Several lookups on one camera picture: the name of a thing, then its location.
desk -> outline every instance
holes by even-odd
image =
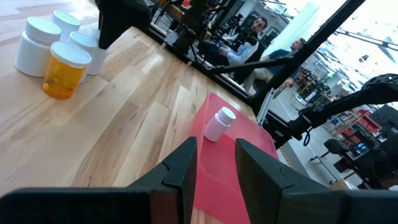
[[[133,28],[73,98],[50,98],[42,78],[14,67],[26,18],[64,10],[83,19],[81,30],[88,32],[97,26],[98,11],[85,1],[18,3],[0,9],[8,24],[0,33],[1,195],[29,186],[126,186],[186,140],[211,92],[256,119],[249,106]],[[194,209],[193,223],[204,222],[217,223]]]

amber prescription bottle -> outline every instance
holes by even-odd
[[[87,66],[90,54],[83,48],[65,42],[51,45],[50,64],[45,74],[43,91],[59,100],[73,96]]]

chair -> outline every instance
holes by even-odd
[[[343,141],[337,140],[337,139],[329,139],[325,143],[323,143],[323,145],[328,149],[328,151],[326,153],[324,153],[322,156],[315,156],[315,157],[311,158],[310,161],[314,161],[315,159],[318,159],[321,162],[321,164],[326,168],[326,170],[333,176],[333,178],[336,179],[336,181],[333,181],[333,180],[329,181],[329,184],[334,184],[335,182],[337,182],[339,180],[339,177],[328,168],[328,166],[324,163],[324,161],[322,159],[329,153],[336,154],[336,155],[341,155],[342,153],[346,153],[349,151],[349,147],[346,146],[343,143]]]

black metal frame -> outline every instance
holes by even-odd
[[[276,89],[283,84],[289,75],[298,69],[299,66],[301,66],[301,64],[303,64],[304,61],[309,58],[309,56],[311,56],[311,54],[314,53],[317,48],[319,48],[319,46],[321,46],[321,44],[324,43],[324,41],[326,41],[327,38],[334,33],[339,26],[342,25],[342,23],[344,23],[344,21],[347,20],[347,18],[349,18],[355,10],[357,10],[360,5],[362,5],[363,2],[365,2],[365,0],[347,0],[312,36],[304,48],[293,55],[292,58],[283,58],[268,62],[253,62],[245,63],[243,65],[208,69],[198,62],[192,61],[192,59],[188,58],[185,54],[173,47],[171,43],[166,43],[165,47],[184,62],[192,62],[192,66],[194,68],[251,106],[254,112],[257,113],[260,110],[260,107],[268,92],[271,89]],[[221,21],[223,21],[223,19],[227,16],[228,11],[232,8],[234,3],[235,1],[229,1],[229,3],[227,3],[227,6],[224,7],[224,11],[221,13],[210,32],[217,30],[217,28],[221,25]],[[166,38],[166,36],[159,32],[155,27],[151,27],[145,31],[145,33],[160,44],[163,44]],[[283,64],[285,64],[285,66],[271,79],[270,82],[267,83],[265,89],[257,93],[254,97],[250,97],[244,90],[240,89],[240,87],[236,86],[234,83],[231,83],[228,78],[220,75],[221,73],[235,72],[241,69],[270,67]],[[301,140],[302,138],[301,134],[292,132],[288,122],[284,121],[271,111],[269,111],[267,114],[267,123],[261,125],[270,132],[275,141],[276,148],[279,148],[285,144],[292,137],[298,140]]]

